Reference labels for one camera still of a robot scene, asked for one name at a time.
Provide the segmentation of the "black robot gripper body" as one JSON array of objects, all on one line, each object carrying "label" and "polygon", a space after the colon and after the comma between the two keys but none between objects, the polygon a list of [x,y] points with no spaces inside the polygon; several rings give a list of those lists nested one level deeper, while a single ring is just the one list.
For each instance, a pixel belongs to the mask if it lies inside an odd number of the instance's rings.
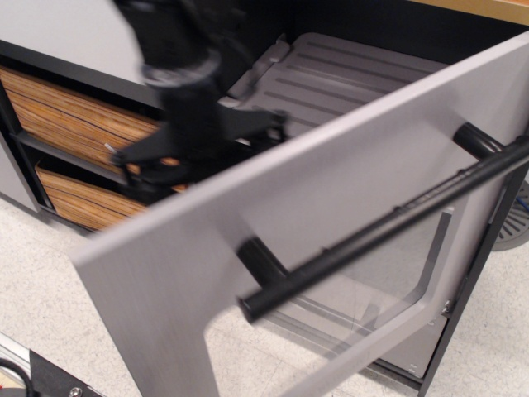
[{"label": "black robot gripper body", "polygon": [[174,186],[202,181],[286,139],[286,112],[225,107],[210,79],[153,89],[164,122],[111,158],[123,173],[124,194],[171,194]]}]

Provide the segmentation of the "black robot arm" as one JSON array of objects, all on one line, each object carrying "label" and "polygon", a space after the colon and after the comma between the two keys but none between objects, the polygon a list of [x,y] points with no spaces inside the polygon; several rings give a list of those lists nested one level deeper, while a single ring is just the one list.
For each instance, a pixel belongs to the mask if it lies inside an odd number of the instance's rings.
[{"label": "black robot arm", "polygon": [[173,188],[199,182],[287,139],[282,111],[239,110],[219,101],[231,49],[250,78],[243,98],[255,92],[259,75],[249,51],[230,31],[214,26],[192,1],[117,1],[141,49],[141,73],[155,91],[165,121],[148,137],[112,155],[122,170],[122,193],[151,204]]}]

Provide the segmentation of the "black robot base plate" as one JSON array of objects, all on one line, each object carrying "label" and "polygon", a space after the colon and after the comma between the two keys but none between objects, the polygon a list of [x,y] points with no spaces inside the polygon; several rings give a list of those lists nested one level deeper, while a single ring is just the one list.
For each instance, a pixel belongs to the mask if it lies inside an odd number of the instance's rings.
[{"label": "black robot base plate", "polygon": [[102,396],[92,386],[32,350],[29,351],[29,371],[3,357],[1,369],[11,372],[21,381],[21,388],[2,386],[1,396]]}]

